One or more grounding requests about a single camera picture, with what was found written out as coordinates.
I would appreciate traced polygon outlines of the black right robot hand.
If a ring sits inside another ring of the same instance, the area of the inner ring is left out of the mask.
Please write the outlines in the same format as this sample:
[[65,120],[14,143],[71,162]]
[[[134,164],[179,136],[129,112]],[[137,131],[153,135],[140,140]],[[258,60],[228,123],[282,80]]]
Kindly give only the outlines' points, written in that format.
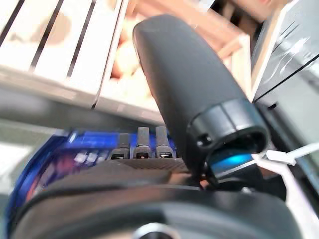
[[154,134],[53,135],[18,178],[7,239],[300,239],[280,175],[251,161],[263,116],[217,53],[162,14],[133,30],[164,120]]

